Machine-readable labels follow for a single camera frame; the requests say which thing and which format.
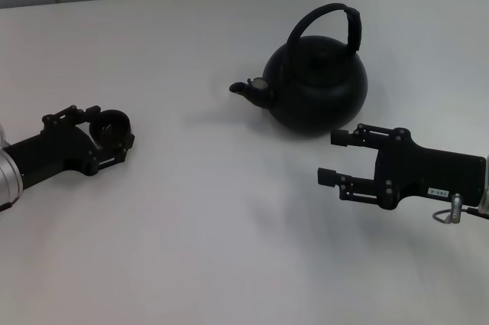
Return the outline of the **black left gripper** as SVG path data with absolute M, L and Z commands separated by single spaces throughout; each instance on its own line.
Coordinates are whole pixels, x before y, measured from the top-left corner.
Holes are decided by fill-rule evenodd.
M 90 137 L 76 125 L 91 122 L 99 106 L 79 109 L 72 105 L 56 114 L 45 115 L 45 127 L 70 125 L 66 128 L 43 130 L 39 135 L 6 148 L 21 174 L 23 188 L 28 189 L 64 171 L 77 171 L 86 176 L 123 163 L 133 147 L 135 136 L 105 133 L 96 140 L 96 150 Z

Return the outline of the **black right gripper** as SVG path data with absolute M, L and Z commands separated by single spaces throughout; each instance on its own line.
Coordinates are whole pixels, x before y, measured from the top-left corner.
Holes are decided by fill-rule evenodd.
M 406 129 L 358 124 L 352 133 L 333 130 L 331 144 L 378 150 L 373 180 L 317 170 L 318 184 L 338 186 L 340 200 L 394 210 L 407 197 L 449 202 L 458 194 L 469 207 L 478 206 L 483 197 L 485 158 L 421 147 Z

